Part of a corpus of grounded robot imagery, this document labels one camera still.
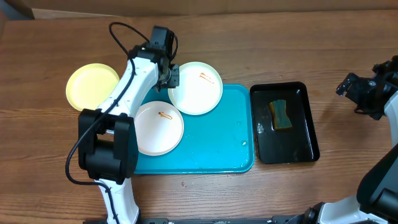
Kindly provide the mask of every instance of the yellow plate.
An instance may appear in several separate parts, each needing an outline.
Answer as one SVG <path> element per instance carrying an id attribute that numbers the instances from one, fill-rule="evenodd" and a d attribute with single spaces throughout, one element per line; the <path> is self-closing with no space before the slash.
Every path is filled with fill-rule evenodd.
<path id="1" fill-rule="evenodd" d="M 67 84 L 67 99 L 78 111 L 95 110 L 119 82 L 118 74 L 109 66 L 92 63 L 75 71 Z"/>

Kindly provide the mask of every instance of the white plate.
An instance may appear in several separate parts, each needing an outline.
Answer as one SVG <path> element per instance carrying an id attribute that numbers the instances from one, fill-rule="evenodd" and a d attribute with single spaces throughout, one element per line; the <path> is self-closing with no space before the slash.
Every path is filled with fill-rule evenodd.
<path id="1" fill-rule="evenodd" d="M 173 105 L 153 101 L 138 109 L 134 120 L 138 150 L 148 156 L 159 156 L 173 150 L 181 141 L 184 122 Z"/>
<path id="2" fill-rule="evenodd" d="M 211 111 L 220 102 L 223 81 L 208 64 L 189 62 L 180 66 L 180 85 L 169 89 L 169 98 L 181 112 L 200 115 Z"/>

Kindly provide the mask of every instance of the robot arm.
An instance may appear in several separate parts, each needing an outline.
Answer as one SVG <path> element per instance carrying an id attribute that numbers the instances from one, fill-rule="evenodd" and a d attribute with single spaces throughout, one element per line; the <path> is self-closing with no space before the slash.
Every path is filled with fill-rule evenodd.
<path id="1" fill-rule="evenodd" d="M 100 187 L 108 211 L 106 223 L 134 224 L 139 209 L 132 193 L 131 176 L 138 158 L 134 118 L 151 88 L 175 88 L 179 84 L 178 65 L 171 65 L 174 33 L 164 27 L 154 27 L 150 42 L 135 46 L 129 56 L 133 58 L 135 75 L 118 104 L 106 115 L 99 126 L 90 131 L 86 141 L 79 145 L 79 166 L 87 170 L 90 178 L 110 188 Z M 124 75 L 112 94 L 97 110 L 83 110 L 79 115 L 79 138 L 101 116 L 122 92 L 132 75 L 132 63 L 127 61 Z M 98 139 L 97 134 L 114 134 L 114 141 Z M 112 195 L 114 219 L 109 195 Z"/>
<path id="2" fill-rule="evenodd" d="M 392 149 L 362 179 L 354 196 L 326 203 L 314 214 L 317 223 L 398 222 L 398 56 L 373 67 L 373 78 L 350 73 L 336 93 L 357 104 L 355 113 L 390 122 Z"/>

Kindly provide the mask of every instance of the wooden table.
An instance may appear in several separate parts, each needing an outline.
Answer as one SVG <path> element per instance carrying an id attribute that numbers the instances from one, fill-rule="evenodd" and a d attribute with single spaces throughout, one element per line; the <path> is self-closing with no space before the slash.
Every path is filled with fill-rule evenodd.
<path id="1" fill-rule="evenodd" d="M 65 97 L 69 76 L 105 63 L 122 74 L 126 56 L 108 33 L 111 21 L 150 35 L 169 27 L 176 62 L 214 66 L 224 83 L 304 82 L 321 158 L 264 165 L 245 174 L 133 177 L 143 217 L 258 218 L 302 213 L 356 193 L 363 175 L 391 149 L 388 120 L 353 113 L 335 89 L 349 72 L 371 77 L 373 63 L 398 53 L 398 11 L 105 17 L 8 22 L 0 46 L 0 222 L 81 223 L 106 217 L 97 187 L 73 185 L 65 159 L 77 117 Z M 143 40 L 118 28 L 126 47 Z M 88 180 L 77 156 L 72 175 Z"/>

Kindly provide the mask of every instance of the green scrubber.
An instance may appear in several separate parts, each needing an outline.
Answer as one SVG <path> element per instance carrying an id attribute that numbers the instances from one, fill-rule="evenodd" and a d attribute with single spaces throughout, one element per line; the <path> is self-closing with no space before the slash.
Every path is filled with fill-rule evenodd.
<path id="1" fill-rule="evenodd" d="M 292 123 L 286 114 L 286 100 L 275 100 L 269 103 L 272 114 L 272 125 L 275 130 L 291 128 Z"/>

